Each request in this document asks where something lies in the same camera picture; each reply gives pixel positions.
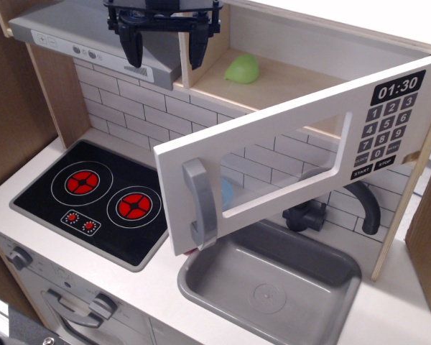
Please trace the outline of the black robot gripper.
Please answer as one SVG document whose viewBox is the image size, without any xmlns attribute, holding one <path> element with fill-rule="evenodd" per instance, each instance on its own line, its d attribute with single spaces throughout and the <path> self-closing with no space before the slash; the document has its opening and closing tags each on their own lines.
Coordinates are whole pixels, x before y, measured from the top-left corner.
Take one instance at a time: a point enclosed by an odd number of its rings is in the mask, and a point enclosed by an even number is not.
<svg viewBox="0 0 431 345">
<path fill-rule="evenodd" d="M 142 66 L 141 32 L 188 32 L 189 61 L 198 69 L 205 56 L 209 37 L 221 31 L 222 1 L 104 1 L 108 28 L 119 35 L 129 64 Z"/>
</svg>

